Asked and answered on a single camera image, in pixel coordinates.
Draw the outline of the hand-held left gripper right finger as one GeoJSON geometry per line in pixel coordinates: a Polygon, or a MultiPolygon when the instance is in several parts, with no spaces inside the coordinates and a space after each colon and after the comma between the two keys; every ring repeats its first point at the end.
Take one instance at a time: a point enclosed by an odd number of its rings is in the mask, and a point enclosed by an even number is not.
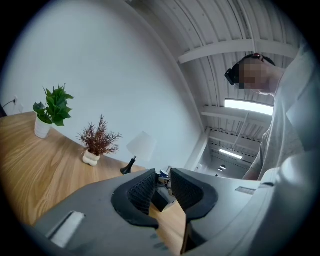
{"type": "Polygon", "coordinates": [[[214,187],[172,168],[173,195],[186,215],[186,222],[204,218],[217,204],[219,195],[214,187]]]}

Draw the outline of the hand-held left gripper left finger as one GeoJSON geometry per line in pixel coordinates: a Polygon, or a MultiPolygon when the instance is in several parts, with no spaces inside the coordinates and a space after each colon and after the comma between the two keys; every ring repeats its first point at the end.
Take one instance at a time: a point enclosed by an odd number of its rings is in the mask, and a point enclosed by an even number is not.
{"type": "Polygon", "coordinates": [[[114,210],[129,224],[158,229],[158,221],[149,216],[155,190],[156,170],[150,169],[120,185],[112,194],[111,203],[114,210]]]}

